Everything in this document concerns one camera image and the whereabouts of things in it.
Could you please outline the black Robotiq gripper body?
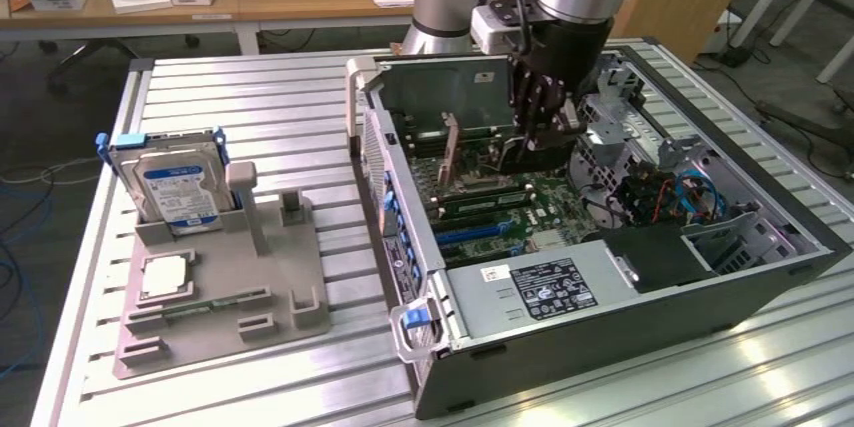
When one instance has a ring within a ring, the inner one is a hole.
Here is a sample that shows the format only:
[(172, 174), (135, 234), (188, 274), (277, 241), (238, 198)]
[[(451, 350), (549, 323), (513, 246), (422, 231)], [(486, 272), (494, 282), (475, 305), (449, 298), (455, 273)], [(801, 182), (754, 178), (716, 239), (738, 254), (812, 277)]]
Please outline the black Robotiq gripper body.
[(559, 81), (566, 93), (575, 94), (594, 69), (613, 25), (613, 19), (589, 24), (563, 20), (535, 22), (533, 46), (525, 55), (529, 70)]

